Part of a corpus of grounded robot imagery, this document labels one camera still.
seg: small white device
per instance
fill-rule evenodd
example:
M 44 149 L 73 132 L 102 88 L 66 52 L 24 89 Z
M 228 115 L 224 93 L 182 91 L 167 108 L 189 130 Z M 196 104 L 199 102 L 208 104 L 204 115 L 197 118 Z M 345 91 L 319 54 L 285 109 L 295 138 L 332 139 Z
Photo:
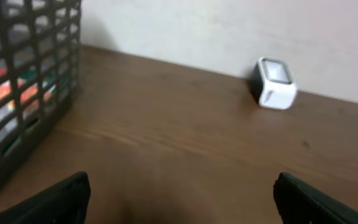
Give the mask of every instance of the small white device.
M 298 92 L 287 65 L 271 58 L 258 60 L 250 83 L 255 100 L 264 108 L 288 109 Z

